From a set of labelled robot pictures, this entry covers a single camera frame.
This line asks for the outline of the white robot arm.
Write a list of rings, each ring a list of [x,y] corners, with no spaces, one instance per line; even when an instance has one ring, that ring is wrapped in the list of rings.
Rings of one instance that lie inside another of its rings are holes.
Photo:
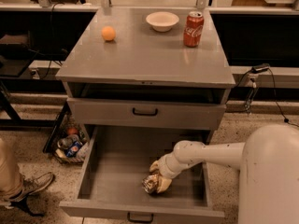
[[[238,224],[299,224],[299,131],[266,125],[244,143],[205,145],[183,140],[149,168],[159,193],[182,171],[208,162],[240,171]]]

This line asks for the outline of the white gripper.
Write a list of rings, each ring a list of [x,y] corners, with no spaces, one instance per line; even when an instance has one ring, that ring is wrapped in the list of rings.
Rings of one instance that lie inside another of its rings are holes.
[[[171,185],[172,180],[177,177],[184,168],[184,164],[180,163],[173,153],[162,156],[158,161],[155,161],[149,168],[151,174],[157,174],[158,184],[156,188],[157,193],[165,192]]]

